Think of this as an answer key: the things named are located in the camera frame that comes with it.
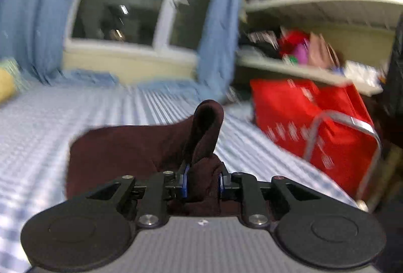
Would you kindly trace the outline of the maroon vintage print sweater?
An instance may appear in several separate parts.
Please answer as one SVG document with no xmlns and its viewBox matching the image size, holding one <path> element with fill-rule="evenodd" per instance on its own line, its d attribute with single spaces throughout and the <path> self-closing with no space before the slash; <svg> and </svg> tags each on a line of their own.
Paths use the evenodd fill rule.
<svg viewBox="0 0 403 273">
<path fill-rule="evenodd" d="M 158 172 L 189 165 L 188 199 L 173 200 L 175 216 L 230 216 L 240 205 L 219 196 L 224 164 L 215 147 L 224 111 L 213 100 L 201 102 L 194 114 L 172 125 L 92 129 L 70 146 L 65 197 L 70 200 L 124 175 L 147 180 Z"/>
</svg>

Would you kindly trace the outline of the dark folded clothes on shelf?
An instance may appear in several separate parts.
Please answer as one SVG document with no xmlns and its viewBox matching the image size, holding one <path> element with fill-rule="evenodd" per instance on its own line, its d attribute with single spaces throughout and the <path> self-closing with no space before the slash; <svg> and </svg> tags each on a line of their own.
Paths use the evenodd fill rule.
<svg viewBox="0 0 403 273">
<path fill-rule="evenodd" d="M 257 49 L 265 57 L 280 58 L 277 35 L 272 30 L 242 32 L 238 37 L 238 47 Z"/>
</svg>

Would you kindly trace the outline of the red fabric tote bag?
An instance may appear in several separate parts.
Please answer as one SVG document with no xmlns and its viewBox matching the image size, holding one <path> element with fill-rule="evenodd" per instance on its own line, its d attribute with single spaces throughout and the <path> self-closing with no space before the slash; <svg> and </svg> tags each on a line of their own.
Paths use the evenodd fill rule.
<svg viewBox="0 0 403 273">
<path fill-rule="evenodd" d="M 255 121 L 276 145 L 324 172 L 349 196 L 365 199 L 381 141 L 354 84 L 251 80 Z"/>
</svg>

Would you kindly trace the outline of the blue white checkered bedsheet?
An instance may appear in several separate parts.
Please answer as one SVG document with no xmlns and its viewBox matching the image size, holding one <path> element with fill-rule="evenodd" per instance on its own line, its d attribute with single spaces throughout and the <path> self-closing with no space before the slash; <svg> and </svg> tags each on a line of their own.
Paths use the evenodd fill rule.
<svg viewBox="0 0 403 273">
<path fill-rule="evenodd" d="M 103 126 L 162 125 L 190 116 L 193 97 L 136 87 L 37 86 L 1 106 L 1 271 L 25 272 L 26 221 L 64 199 L 70 144 Z M 251 121 L 248 102 L 226 105 L 217 156 L 258 180 L 286 176 L 341 202 L 354 201 L 327 175 L 282 150 Z"/>
</svg>

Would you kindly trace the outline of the right blue star curtain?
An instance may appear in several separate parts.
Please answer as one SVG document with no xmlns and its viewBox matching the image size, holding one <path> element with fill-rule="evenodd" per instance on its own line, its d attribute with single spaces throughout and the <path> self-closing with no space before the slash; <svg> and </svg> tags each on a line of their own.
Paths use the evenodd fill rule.
<svg viewBox="0 0 403 273">
<path fill-rule="evenodd" d="M 211 0 L 197 49 L 196 80 L 161 80 L 138 84 L 159 91 L 203 101 L 225 99 L 235 71 L 238 48 L 238 15 L 243 0 Z"/>
</svg>

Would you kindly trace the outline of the blue star curtain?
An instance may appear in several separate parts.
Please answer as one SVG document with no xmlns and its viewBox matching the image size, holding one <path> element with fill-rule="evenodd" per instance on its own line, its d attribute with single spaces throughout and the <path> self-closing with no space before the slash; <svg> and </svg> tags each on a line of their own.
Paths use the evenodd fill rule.
<svg viewBox="0 0 403 273">
<path fill-rule="evenodd" d="M 74 0 L 1 0 L 1 57 L 13 58 L 27 77 L 43 84 L 114 86 L 116 76 L 64 70 L 63 44 Z"/>
<path fill-rule="evenodd" d="M 235 71 L 238 48 L 238 15 L 243 0 L 211 0 L 197 49 L 196 80 L 161 80 L 138 84 L 159 91 L 203 101 L 225 99 Z"/>
</svg>

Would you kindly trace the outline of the pink handbag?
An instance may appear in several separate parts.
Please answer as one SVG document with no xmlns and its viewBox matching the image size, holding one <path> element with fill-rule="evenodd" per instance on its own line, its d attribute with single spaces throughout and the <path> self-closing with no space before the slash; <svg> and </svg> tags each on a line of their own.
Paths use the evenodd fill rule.
<svg viewBox="0 0 403 273">
<path fill-rule="evenodd" d="M 323 69 L 340 67 L 336 51 L 326 42 L 322 34 L 310 33 L 308 65 Z"/>
</svg>

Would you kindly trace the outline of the red garment on shelf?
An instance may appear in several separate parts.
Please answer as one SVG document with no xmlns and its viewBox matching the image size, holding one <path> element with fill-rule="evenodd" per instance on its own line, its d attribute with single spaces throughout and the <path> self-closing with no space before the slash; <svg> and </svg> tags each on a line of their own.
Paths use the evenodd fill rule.
<svg viewBox="0 0 403 273">
<path fill-rule="evenodd" d="M 277 41 L 279 54 L 281 56 L 292 55 L 299 44 L 309 41 L 309 39 L 310 34 L 306 32 L 301 30 L 287 30 Z"/>
</svg>

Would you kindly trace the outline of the yellow avocado print pillow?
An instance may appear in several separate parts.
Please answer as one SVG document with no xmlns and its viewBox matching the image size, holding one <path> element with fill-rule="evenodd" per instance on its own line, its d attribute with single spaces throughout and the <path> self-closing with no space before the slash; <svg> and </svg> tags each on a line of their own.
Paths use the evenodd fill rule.
<svg viewBox="0 0 403 273">
<path fill-rule="evenodd" d="M 1 104 L 31 87 L 30 83 L 23 77 L 17 61 L 13 58 L 1 60 L 0 74 Z"/>
</svg>

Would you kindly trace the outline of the left blue star curtain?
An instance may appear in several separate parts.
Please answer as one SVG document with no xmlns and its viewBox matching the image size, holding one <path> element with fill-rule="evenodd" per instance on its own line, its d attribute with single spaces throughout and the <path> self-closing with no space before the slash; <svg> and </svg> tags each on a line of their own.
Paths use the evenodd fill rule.
<svg viewBox="0 0 403 273">
<path fill-rule="evenodd" d="M 27 77 L 43 84 L 114 86 L 116 76 L 64 70 L 63 44 L 74 0 L 1 0 L 1 57 L 13 58 Z"/>
</svg>

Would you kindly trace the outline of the white wall shelf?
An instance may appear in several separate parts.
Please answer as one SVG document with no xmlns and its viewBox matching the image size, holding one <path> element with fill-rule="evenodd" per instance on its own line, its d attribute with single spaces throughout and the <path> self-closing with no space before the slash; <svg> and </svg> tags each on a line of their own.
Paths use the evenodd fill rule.
<svg viewBox="0 0 403 273">
<path fill-rule="evenodd" d="M 257 50 L 240 50 L 238 64 L 273 75 L 306 77 L 325 84 L 355 84 L 366 96 L 381 92 L 402 0 L 245 0 L 243 20 L 249 28 L 299 29 L 323 37 L 336 50 L 341 69 L 266 58 Z"/>
</svg>

